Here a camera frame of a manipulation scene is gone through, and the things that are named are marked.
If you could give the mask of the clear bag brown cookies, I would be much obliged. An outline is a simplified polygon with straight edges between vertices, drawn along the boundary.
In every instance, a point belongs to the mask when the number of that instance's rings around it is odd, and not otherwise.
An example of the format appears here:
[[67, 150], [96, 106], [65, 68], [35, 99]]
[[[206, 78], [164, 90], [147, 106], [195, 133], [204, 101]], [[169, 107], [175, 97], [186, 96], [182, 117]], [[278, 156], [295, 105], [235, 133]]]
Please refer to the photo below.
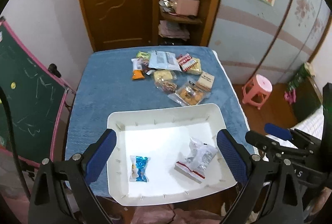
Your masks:
[[187, 81], [168, 98], [180, 106], [196, 106], [210, 97], [210, 92], [200, 89], [193, 81]]

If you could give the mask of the red striped snack packet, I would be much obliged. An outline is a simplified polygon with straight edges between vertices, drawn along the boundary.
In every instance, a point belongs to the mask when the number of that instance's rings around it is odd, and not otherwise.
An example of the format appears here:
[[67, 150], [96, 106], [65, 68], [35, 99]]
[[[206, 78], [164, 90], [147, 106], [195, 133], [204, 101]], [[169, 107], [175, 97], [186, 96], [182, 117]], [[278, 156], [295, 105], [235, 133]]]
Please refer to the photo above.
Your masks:
[[196, 64], [196, 61], [188, 53], [177, 57], [177, 62], [184, 72]]

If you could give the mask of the pale blue snack bag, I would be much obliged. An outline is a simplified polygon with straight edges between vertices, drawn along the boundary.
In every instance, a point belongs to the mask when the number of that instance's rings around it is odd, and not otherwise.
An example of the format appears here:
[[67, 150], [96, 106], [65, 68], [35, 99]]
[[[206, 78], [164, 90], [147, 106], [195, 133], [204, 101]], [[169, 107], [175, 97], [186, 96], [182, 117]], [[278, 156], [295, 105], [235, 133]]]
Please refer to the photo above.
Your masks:
[[171, 52], [150, 51], [149, 65], [151, 69], [181, 71], [176, 55]]

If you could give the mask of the orange white snack bar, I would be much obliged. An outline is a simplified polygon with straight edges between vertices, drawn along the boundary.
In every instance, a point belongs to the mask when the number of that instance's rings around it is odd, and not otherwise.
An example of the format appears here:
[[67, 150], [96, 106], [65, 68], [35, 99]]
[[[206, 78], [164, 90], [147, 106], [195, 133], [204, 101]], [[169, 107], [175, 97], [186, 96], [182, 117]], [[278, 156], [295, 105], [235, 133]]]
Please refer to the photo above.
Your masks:
[[141, 80], [145, 79], [143, 68], [142, 68], [142, 59], [141, 58], [133, 58], [132, 61], [132, 80]]

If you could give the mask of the clear bag yellow puffs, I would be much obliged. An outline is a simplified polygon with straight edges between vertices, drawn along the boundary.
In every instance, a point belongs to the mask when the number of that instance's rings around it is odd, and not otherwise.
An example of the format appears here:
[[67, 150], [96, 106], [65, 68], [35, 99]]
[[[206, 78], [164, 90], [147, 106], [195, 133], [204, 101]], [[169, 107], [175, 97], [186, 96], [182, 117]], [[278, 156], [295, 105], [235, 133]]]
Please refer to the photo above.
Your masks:
[[177, 79], [176, 74], [171, 70], [157, 70], [153, 73], [153, 77], [155, 82], [171, 81]]

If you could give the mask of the pink plastic stool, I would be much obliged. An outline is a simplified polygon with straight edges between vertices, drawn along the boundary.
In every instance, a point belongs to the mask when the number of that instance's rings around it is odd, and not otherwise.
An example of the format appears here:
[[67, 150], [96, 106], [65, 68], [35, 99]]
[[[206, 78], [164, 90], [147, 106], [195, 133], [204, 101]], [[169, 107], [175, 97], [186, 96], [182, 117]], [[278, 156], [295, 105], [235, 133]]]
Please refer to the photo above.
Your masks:
[[249, 104], [258, 110], [262, 108], [272, 93], [273, 86], [269, 79], [260, 74], [255, 74], [242, 87], [243, 104]]

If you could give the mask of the clear white wrapper packet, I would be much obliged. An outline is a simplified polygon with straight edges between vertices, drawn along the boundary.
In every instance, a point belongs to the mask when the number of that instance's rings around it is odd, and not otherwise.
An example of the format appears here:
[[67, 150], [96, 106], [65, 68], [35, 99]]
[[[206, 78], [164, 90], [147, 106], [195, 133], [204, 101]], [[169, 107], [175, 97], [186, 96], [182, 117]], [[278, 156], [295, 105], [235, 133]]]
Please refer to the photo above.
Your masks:
[[201, 173], [206, 170], [218, 152], [217, 148], [209, 144], [202, 143], [200, 140], [195, 138], [191, 138], [190, 140], [190, 150], [190, 155], [185, 158], [187, 167], [191, 171]]

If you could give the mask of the green bag on cabinet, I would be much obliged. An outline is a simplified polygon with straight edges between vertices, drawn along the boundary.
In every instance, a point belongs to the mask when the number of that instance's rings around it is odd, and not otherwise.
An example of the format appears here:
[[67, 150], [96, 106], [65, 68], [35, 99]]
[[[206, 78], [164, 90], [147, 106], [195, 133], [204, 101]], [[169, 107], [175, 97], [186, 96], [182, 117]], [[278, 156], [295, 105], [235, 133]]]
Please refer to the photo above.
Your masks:
[[287, 83], [287, 92], [291, 92], [298, 88], [305, 81], [307, 77], [315, 77], [315, 71], [313, 66], [309, 62], [303, 63], [300, 68], [296, 71], [295, 75]]

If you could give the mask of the red white flat packet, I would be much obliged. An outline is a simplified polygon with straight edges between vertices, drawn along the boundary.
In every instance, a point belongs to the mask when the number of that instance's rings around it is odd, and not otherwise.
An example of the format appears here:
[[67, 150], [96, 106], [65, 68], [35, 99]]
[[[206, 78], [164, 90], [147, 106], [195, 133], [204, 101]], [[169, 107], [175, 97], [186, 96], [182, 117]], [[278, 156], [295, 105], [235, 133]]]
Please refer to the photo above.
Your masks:
[[200, 183], [205, 180], [205, 175], [203, 173], [189, 169], [185, 163], [177, 161], [175, 166]]

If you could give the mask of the beige boxed snack packet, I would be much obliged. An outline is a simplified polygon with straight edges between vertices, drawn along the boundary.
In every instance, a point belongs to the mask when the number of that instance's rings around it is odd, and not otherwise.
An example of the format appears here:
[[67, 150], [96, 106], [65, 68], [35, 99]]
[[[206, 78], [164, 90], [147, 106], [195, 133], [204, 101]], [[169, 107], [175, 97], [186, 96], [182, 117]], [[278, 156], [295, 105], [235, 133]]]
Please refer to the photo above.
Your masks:
[[195, 85], [206, 92], [210, 92], [213, 87], [214, 79], [215, 77], [213, 75], [203, 71]]

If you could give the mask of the blue foil candy packet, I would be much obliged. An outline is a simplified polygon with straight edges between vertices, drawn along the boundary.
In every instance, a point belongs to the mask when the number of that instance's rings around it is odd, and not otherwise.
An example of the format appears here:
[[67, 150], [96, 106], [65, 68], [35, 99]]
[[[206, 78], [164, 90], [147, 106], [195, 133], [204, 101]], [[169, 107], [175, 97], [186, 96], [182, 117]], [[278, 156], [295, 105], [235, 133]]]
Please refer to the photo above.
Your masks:
[[144, 182], [147, 183], [146, 169], [149, 164], [149, 157], [131, 156], [132, 166], [129, 180], [130, 182]]

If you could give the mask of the white plastic tray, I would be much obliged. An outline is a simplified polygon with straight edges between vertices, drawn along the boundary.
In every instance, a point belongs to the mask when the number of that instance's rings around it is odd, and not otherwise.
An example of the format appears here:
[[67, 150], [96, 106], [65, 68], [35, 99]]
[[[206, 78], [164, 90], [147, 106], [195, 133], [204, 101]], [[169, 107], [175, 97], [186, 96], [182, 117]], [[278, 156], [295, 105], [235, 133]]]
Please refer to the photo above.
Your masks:
[[[196, 106], [113, 112], [107, 127], [116, 132], [116, 146], [107, 160], [108, 191], [122, 206], [154, 206], [193, 200], [236, 185], [217, 152], [200, 183], [175, 163], [190, 154], [190, 139], [217, 146], [225, 128], [220, 108], [213, 103]], [[149, 157], [148, 182], [130, 182], [131, 156]]]

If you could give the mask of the yellow cracker packet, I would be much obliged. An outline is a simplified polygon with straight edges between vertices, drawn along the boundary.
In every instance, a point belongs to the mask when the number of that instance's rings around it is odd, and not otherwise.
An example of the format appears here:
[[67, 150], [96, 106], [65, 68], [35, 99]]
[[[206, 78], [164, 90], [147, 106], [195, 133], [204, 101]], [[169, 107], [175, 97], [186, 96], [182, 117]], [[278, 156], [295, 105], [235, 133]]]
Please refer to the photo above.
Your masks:
[[202, 69], [201, 69], [201, 62], [199, 58], [194, 58], [196, 61], [196, 64], [192, 65], [187, 71], [187, 74], [191, 75], [201, 75]]

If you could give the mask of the blue fuzzy table cloth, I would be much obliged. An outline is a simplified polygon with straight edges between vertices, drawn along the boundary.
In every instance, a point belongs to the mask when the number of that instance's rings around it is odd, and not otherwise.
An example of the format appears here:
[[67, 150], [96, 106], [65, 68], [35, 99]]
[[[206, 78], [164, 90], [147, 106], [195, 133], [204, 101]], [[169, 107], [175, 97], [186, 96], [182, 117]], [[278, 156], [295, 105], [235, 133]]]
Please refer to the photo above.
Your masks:
[[176, 55], [189, 53], [199, 58], [203, 71], [215, 77], [212, 93], [204, 102], [217, 104], [233, 138], [249, 153], [254, 152], [253, 146], [245, 141], [249, 130], [247, 118], [218, 54], [201, 46], [157, 46], [101, 51], [89, 57], [69, 121], [66, 159], [75, 153], [83, 153], [96, 142], [113, 112], [177, 106], [155, 86], [152, 79], [132, 80], [131, 60], [140, 51], [165, 51]]

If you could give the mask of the green snack packet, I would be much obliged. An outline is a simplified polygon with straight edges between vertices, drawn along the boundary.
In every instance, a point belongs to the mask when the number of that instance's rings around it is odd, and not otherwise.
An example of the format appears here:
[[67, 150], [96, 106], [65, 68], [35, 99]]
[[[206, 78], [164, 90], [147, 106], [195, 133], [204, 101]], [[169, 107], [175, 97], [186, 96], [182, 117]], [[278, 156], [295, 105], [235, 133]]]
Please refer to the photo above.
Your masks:
[[149, 60], [150, 59], [150, 54], [149, 52], [142, 52], [142, 51], [139, 51], [137, 54], [136, 54], [136, 57], [137, 58], [141, 58], [143, 60]]

